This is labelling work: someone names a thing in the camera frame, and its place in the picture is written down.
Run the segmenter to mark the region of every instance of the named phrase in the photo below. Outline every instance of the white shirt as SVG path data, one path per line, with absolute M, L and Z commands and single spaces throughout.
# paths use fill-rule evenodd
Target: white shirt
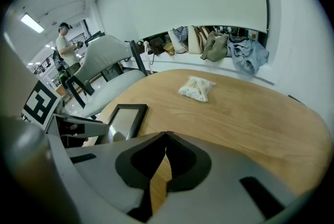
M 79 60 L 77 58 L 77 56 L 75 55 L 75 52 L 74 51 L 71 51 L 71 52 L 68 52 L 67 54 L 61 54 L 60 53 L 60 50 L 63 49 L 63 48 L 67 48 L 71 46 L 71 44 L 69 44 L 68 40 L 63 37 L 63 36 L 59 36 L 56 40 L 56 47 L 57 47 L 57 50 L 59 52 L 59 55 L 64 59 L 65 63 L 68 65 L 68 66 L 72 66 L 74 65 L 75 63 L 78 63 Z

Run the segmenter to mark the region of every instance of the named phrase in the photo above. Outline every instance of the round table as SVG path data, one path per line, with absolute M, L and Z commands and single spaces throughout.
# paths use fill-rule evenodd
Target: round table
M 178 94 L 189 76 L 216 83 L 209 102 Z M 98 120 L 106 122 L 119 103 L 147 104 L 138 136 L 175 131 L 231 147 L 270 170 L 297 195 L 320 182 L 332 157 L 329 130 L 316 112 L 243 80 L 187 69 L 156 73 L 114 99 Z M 153 212 L 163 203 L 170 179 L 165 157 L 151 180 Z

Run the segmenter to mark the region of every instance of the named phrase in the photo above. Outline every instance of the chair backrest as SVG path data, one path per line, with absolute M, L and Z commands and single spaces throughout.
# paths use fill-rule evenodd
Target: chair backrest
M 110 35 L 100 37 L 89 43 L 84 62 L 75 77 L 85 83 L 114 63 L 130 57 L 132 52 L 128 42 Z

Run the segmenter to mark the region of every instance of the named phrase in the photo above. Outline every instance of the plaid shirt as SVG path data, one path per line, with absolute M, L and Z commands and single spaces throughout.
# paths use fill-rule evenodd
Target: plaid shirt
M 173 32 L 180 42 L 183 42 L 188 38 L 188 26 L 180 26 L 176 29 L 173 28 Z

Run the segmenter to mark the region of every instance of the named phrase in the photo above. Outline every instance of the bag of cotton swabs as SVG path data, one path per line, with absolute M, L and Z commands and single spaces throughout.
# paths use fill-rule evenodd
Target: bag of cotton swabs
M 187 96 L 189 98 L 193 98 L 201 102 L 207 102 L 208 93 L 211 87 L 214 85 L 215 83 L 208 81 L 206 79 L 190 76 L 187 83 L 184 86 L 182 86 L 178 90 L 178 92 L 181 95 Z

